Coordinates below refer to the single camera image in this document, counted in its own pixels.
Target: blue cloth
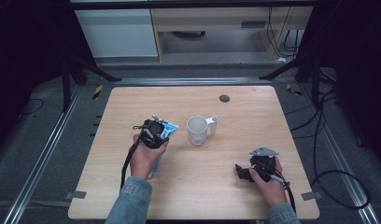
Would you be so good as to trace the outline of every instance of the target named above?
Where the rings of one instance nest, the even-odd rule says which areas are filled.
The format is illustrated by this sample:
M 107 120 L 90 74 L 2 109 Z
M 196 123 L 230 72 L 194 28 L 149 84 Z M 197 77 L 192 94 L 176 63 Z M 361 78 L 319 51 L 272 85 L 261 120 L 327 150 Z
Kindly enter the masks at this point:
M 129 176 L 109 212 L 106 224 L 145 224 L 152 195 L 152 186 L 138 176 Z M 269 210 L 271 224 L 300 223 L 289 203 L 280 203 Z

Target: hand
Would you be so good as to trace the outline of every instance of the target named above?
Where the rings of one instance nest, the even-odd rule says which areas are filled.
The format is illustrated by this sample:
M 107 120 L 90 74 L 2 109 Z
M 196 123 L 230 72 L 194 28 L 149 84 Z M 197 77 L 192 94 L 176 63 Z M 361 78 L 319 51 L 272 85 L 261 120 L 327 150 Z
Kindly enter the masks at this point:
M 138 139 L 139 134 L 133 136 L 133 141 Z M 138 144 L 132 158 L 130 159 L 131 174 L 148 179 L 150 172 L 158 161 L 159 157 L 166 151 L 168 141 L 163 143 L 161 147 L 150 149 L 143 142 Z
M 278 157 L 275 157 L 275 168 L 281 173 L 282 168 Z M 287 197 L 286 192 L 284 191 L 284 186 L 282 183 L 271 179 L 269 182 L 264 182 L 260 175 L 252 168 L 249 168 L 249 173 L 251 174 L 252 179 L 255 181 L 255 184 L 260 189 L 264 200 L 271 206 L 275 206 L 279 203 L 286 203 Z

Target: cup handle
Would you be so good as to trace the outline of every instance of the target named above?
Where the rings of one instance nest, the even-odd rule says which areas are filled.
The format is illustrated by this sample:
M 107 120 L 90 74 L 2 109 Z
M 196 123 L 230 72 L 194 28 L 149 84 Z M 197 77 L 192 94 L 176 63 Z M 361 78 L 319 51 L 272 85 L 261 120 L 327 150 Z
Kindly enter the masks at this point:
M 215 135 L 215 131 L 217 129 L 217 124 L 218 124 L 218 118 L 213 117 L 213 118 L 206 119 L 206 121 L 208 125 L 211 125 L 211 135 Z

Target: small round object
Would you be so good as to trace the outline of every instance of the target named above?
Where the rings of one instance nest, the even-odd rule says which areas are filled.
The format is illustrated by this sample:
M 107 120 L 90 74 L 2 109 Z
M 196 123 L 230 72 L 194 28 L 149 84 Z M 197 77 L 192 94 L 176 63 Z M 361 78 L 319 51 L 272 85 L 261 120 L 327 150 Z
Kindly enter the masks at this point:
M 219 97 L 220 101 L 222 103 L 228 103 L 230 100 L 231 100 L 231 97 L 229 97 L 228 95 L 225 95 L 225 94 L 222 94 L 220 97 Z

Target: wooden tabletop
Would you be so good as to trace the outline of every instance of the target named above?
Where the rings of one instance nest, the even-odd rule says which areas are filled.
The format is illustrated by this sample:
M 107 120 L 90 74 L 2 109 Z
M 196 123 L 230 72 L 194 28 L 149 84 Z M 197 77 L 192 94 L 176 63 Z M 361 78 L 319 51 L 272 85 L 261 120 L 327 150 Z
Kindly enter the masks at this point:
M 222 94 L 228 103 L 219 100 Z M 266 219 L 268 205 L 254 183 L 238 178 L 235 164 L 250 165 L 248 152 L 269 147 L 279 152 L 300 219 L 319 216 L 302 162 L 275 89 L 270 86 L 120 87 L 109 97 L 68 215 L 106 218 L 120 192 L 120 172 L 133 143 L 132 128 L 152 115 L 179 125 L 149 180 L 153 194 L 148 219 Z M 192 116 L 219 119 L 215 136 L 200 147 L 188 142 Z

